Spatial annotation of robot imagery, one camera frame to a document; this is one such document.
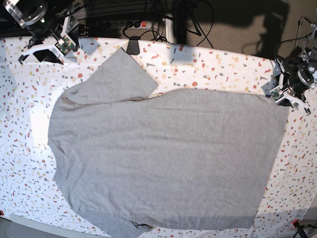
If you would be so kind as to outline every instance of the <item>table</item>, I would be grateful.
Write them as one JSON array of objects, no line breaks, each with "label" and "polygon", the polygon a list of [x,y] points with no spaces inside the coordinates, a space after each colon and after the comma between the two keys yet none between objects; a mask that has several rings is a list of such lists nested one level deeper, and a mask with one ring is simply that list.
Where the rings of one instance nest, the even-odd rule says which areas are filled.
[{"label": "table", "polygon": [[[0,209],[49,225],[107,236],[76,215],[53,176],[55,159],[47,145],[54,103],[69,87],[87,80],[128,40],[80,39],[80,50],[61,64],[18,62],[29,37],[0,40]],[[169,43],[139,41],[136,62],[157,82],[150,97],[179,88],[222,90],[257,95],[272,88],[274,62],[237,53]],[[306,98],[312,114],[290,109],[285,135],[263,199],[250,229],[190,231],[155,228],[142,238],[282,237],[301,219],[317,189],[317,90]]]}]

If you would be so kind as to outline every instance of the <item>screw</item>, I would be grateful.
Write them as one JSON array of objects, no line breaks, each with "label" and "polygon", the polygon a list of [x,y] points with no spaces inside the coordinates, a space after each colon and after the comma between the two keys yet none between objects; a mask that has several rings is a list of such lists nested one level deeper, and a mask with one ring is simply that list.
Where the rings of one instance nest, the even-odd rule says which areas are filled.
[{"label": "screw", "polygon": [[315,68],[314,67],[309,67],[308,71],[311,72],[311,73],[314,73],[315,72]]}]

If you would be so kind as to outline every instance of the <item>power strip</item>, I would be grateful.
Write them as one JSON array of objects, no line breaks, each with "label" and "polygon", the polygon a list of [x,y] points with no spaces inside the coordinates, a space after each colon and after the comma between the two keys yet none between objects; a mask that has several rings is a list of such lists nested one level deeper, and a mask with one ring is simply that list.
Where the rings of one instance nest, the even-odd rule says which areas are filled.
[{"label": "power strip", "polygon": [[[127,22],[130,20],[117,20],[117,21],[97,21],[97,27],[100,27],[102,29],[123,29],[127,25]],[[129,29],[151,29],[152,28],[152,22],[151,21],[142,21],[141,25],[139,27],[132,26]]]}]

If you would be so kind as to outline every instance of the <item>circuit board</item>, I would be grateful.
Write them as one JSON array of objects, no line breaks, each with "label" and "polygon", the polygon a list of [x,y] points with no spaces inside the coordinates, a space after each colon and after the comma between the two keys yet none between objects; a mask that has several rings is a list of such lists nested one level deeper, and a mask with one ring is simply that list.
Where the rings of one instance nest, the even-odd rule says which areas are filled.
[{"label": "circuit board", "polygon": [[75,48],[75,45],[68,38],[68,36],[60,38],[55,44],[55,46],[62,52],[64,56],[67,55],[70,51],[72,51],[73,48]]},{"label": "circuit board", "polygon": [[274,98],[275,101],[277,101],[278,99],[280,99],[281,97],[284,96],[283,93],[280,93],[280,88],[279,87],[273,88],[271,90],[271,95],[272,95],[272,97]]}]

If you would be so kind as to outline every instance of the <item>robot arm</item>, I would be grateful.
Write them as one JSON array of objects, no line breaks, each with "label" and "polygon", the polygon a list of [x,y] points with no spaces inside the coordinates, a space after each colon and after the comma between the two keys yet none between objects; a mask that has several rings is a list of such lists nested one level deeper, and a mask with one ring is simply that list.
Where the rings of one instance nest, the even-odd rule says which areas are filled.
[{"label": "robot arm", "polygon": [[[305,103],[304,92],[317,86],[317,26],[309,19],[304,19],[311,24],[312,32],[305,37],[298,38],[304,39],[301,58],[287,57],[281,59],[276,57],[274,76],[277,79],[277,85],[270,92],[279,106],[291,106],[293,108],[301,106],[305,108],[307,114],[310,114],[308,105]],[[314,46],[307,53],[307,42],[313,38],[315,38]]]},{"label": "robot arm", "polygon": [[[32,33],[32,38],[19,58],[22,62],[30,55],[39,61],[61,63],[60,57],[70,51],[77,51],[78,21],[71,16],[73,0],[5,0],[3,6],[19,23]],[[59,17],[59,11],[67,9],[66,17]],[[53,35],[52,45],[43,44],[43,40]]]}]

